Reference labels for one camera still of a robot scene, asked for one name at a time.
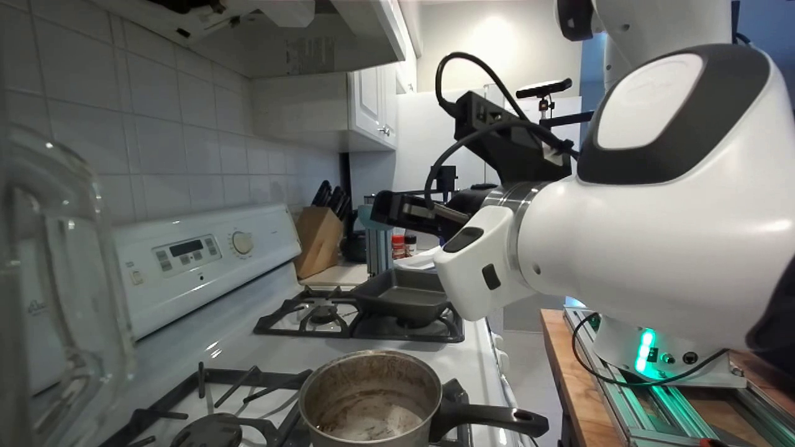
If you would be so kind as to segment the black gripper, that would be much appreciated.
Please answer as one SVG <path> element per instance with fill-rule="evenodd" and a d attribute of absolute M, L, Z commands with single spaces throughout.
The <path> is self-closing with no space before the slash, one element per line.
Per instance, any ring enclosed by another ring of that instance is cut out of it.
<path fill-rule="evenodd" d="M 451 200 L 427 200 L 406 190 L 379 190 L 370 219 L 379 224 L 453 239 L 482 206 L 479 195 L 456 193 Z"/>

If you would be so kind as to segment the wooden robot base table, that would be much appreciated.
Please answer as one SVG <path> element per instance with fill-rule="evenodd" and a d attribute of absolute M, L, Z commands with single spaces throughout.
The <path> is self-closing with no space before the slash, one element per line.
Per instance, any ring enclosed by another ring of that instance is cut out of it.
<path fill-rule="evenodd" d="M 541 307 L 541 332 L 561 399 L 561 447 L 795 447 L 794 383 L 762 359 L 733 353 L 739 388 L 622 388 L 599 363 L 582 309 Z"/>

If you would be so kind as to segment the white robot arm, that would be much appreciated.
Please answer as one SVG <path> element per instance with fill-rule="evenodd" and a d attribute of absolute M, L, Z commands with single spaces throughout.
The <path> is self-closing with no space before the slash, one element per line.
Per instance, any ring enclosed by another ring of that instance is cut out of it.
<path fill-rule="evenodd" d="M 795 122 L 774 56 L 735 41 L 731 0 L 558 0 L 558 20 L 611 41 L 586 138 L 462 93 L 456 138 L 497 188 L 384 190 L 376 219 L 442 235 L 435 268 L 467 319 L 571 295 L 599 358 L 654 385 L 714 379 L 728 349 L 795 369 Z"/>

